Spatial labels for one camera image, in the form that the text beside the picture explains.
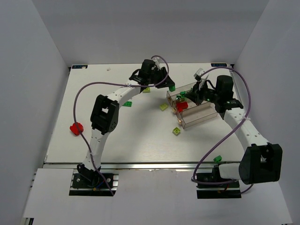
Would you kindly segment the small dark green lego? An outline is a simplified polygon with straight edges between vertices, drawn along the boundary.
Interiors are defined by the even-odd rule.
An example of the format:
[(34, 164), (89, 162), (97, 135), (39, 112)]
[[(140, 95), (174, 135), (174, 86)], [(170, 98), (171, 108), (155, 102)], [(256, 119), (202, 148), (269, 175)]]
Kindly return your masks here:
[(185, 97), (186, 97), (186, 92), (181, 91), (179, 94), (176, 95), (176, 100), (177, 101), (185, 101)]

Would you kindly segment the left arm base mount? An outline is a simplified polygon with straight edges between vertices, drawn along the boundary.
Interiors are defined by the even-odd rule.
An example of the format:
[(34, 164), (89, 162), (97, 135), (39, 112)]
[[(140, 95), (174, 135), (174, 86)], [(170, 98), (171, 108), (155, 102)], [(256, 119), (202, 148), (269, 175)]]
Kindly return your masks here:
[[(108, 182), (110, 189), (115, 194), (118, 187), (119, 175), (112, 172), (105, 172), (103, 173), (103, 176)], [(112, 197), (113, 195), (104, 179), (99, 174), (96, 174), (93, 181), (88, 181), (77, 172), (73, 173), (69, 196)]]

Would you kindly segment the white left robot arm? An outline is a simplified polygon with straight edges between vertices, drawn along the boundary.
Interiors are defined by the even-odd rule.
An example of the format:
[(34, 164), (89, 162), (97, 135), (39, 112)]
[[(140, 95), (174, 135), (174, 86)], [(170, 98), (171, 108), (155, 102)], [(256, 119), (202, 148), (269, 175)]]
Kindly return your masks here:
[(140, 69), (135, 70), (125, 84), (103, 82), (102, 84), (119, 86), (119, 89), (106, 96), (98, 95), (90, 117), (91, 140), (86, 142), (88, 153), (84, 161), (77, 166), (81, 175), (97, 174), (101, 168), (101, 157), (105, 142), (109, 134), (117, 127), (119, 109), (134, 96), (142, 93), (146, 88), (168, 88), (175, 91), (175, 83), (169, 77), (169, 66), (161, 56), (154, 55), (143, 61)]

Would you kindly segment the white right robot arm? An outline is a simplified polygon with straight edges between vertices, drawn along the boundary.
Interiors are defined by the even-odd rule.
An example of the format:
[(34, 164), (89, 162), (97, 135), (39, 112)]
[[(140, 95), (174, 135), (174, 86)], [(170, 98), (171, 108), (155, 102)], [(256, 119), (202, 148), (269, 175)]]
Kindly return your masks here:
[(225, 185), (241, 180), (244, 184), (279, 181), (283, 150), (264, 138), (248, 118), (242, 103), (233, 97), (233, 79), (219, 75), (216, 86), (210, 81), (197, 78), (196, 84), (186, 93), (186, 98), (199, 105), (203, 101), (214, 104), (216, 112), (232, 128), (244, 149), (239, 163), (218, 164), (213, 178), (200, 180), (196, 174), (191, 180), (199, 185)]

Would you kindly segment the lime lego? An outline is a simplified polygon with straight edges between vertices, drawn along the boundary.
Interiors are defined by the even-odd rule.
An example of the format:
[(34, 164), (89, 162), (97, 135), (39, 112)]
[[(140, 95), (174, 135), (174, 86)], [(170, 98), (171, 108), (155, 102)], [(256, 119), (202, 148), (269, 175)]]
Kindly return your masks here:
[(178, 136), (180, 134), (180, 129), (178, 127), (175, 127), (173, 130), (172, 130), (172, 133), (176, 136)]

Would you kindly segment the lime rectangular lego brick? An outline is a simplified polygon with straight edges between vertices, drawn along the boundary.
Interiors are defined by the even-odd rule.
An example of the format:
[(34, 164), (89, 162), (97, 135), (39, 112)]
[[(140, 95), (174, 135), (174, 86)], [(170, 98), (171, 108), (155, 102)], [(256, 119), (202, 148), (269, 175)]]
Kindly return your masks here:
[(146, 88), (142, 91), (143, 93), (150, 93), (150, 88)]

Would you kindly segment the red lego piece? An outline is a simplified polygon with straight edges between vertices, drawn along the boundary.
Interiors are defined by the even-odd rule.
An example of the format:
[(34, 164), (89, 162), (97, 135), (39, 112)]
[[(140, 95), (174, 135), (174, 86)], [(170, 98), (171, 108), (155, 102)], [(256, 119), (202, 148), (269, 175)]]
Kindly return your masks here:
[(84, 131), (84, 127), (81, 123), (73, 123), (70, 127), (69, 127), (70, 131), (75, 135), (75, 136), (79, 136), (80, 133), (82, 133)]

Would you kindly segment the green curved lego brick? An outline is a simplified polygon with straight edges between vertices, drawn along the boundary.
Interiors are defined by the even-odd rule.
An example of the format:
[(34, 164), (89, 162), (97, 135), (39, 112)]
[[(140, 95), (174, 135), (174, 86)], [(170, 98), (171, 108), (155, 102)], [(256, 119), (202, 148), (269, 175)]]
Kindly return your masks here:
[(170, 86), (169, 87), (169, 91), (171, 91), (171, 92), (175, 91), (175, 89), (176, 89), (175, 86)]

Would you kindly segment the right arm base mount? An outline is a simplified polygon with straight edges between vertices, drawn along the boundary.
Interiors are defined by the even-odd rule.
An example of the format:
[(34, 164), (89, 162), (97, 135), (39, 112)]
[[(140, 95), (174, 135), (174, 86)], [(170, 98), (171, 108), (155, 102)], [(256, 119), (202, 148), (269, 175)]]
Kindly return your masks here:
[(238, 199), (241, 198), (238, 181), (227, 183), (230, 179), (221, 178), (218, 165), (210, 172), (198, 172), (195, 175), (198, 199)]

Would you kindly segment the lime 2x2 lego brick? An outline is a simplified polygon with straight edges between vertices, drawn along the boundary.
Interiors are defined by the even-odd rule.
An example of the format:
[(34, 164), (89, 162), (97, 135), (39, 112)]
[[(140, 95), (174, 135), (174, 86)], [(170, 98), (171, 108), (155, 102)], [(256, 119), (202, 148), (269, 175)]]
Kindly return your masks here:
[(159, 108), (160, 108), (161, 111), (164, 111), (164, 110), (166, 110), (166, 109), (168, 108), (168, 104), (166, 104), (166, 103), (161, 104), (161, 105), (159, 106)]

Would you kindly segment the green 2x4 lego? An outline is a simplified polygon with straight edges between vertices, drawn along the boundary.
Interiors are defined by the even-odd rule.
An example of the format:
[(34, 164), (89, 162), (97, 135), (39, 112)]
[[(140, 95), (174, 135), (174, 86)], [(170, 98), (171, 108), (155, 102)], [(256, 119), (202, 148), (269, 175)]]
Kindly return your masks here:
[(132, 106), (132, 101), (127, 101), (122, 106), (124, 106), (124, 107), (131, 107)]

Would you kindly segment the green and red lego stack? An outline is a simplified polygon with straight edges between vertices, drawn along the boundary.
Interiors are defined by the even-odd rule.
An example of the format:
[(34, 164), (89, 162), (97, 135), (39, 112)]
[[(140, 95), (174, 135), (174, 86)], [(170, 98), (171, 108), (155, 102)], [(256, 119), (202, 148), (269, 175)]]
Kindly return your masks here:
[(176, 103), (176, 109), (177, 109), (178, 112), (182, 112), (182, 111), (188, 109), (188, 103), (186, 101), (177, 102)]

